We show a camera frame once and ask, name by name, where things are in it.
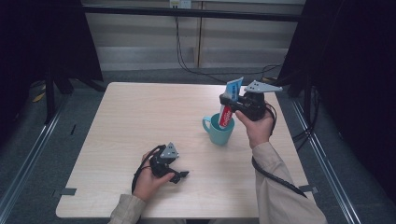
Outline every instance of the long-sleeve shirt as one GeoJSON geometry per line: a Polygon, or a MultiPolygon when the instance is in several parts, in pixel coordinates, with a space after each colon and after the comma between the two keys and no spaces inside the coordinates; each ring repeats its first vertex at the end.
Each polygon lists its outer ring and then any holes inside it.
{"type": "MultiPolygon", "coordinates": [[[[272,145],[262,143],[253,148],[253,158],[266,172],[293,183],[285,162],[272,145]]],[[[256,194],[261,224],[325,224],[326,217],[316,204],[256,171],[256,194]]],[[[136,223],[146,204],[134,195],[122,194],[111,213],[110,224],[136,223]]]]}

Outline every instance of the black horizontal bar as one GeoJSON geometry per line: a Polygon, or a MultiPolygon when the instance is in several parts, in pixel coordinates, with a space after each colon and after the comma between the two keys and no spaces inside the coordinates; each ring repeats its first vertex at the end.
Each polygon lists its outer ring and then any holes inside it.
{"type": "Polygon", "coordinates": [[[254,12],[219,11],[204,9],[166,8],[166,7],[120,7],[103,5],[60,6],[41,5],[41,8],[60,10],[83,10],[87,13],[106,13],[122,15],[178,16],[195,18],[236,19],[252,21],[301,21],[304,17],[288,14],[268,14],[254,12]]]}

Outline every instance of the beige sleeve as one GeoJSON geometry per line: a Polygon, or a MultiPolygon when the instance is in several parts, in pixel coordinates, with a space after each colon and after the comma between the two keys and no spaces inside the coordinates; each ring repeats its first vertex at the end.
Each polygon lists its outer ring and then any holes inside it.
{"type": "MultiPolygon", "coordinates": [[[[270,143],[254,147],[253,157],[263,170],[293,184],[288,168],[270,143]]],[[[261,224],[327,223],[326,217],[314,202],[257,171],[256,194],[261,224]]]]}
{"type": "Polygon", "coordinates": [[[121,194],[119,204],[113,210],[108,224],[135,224],[146,203],[134,195],[121,194]]]}

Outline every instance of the hand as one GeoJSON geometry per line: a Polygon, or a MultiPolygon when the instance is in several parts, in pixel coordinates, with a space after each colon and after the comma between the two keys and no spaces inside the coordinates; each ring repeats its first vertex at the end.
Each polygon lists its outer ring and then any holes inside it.
{"type": "MultiPolygon", "coordinates": [[[[149,152],[143,156],[142,161],[147,157],[148,154],[149,152]]],[[[169,182],[169,180],[171,180],[174,175],[174,173],[169,173],[161,178],[155,176],[151,172],[148,159],[143,165],[143,170],[140,173],[140,176],[137,178],[136,187],[134,189],[133,195],[147,202],[152,196],[154,196],[160,186],[169,182]]]]}
{"type": "Polygon", "coordinates": [[[235,111],[235,115],[247,128],[250,148],[253,149],[261,143],[269,142],[274,123],[269,112],[265,112],[264,117],[257,121],[250,120],[239,110],[235,111]]]}

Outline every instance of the wall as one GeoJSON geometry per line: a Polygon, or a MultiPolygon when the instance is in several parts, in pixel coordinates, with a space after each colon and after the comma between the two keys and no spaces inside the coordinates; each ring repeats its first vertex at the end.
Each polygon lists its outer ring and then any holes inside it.
{"type": "MultiPolygon", "coordinates": [[[[169,1],[83,0],[83,4],[169,7],[169,1]]],[[[193,1],[192,8],[301,14],[301,0],[193,1]]],[[[179,67],[175,18],[87,13],[102,70],[179,67]]],[[[262,67],[282,63],[296,22],[178,18],[188,67],[262,67]]]]}

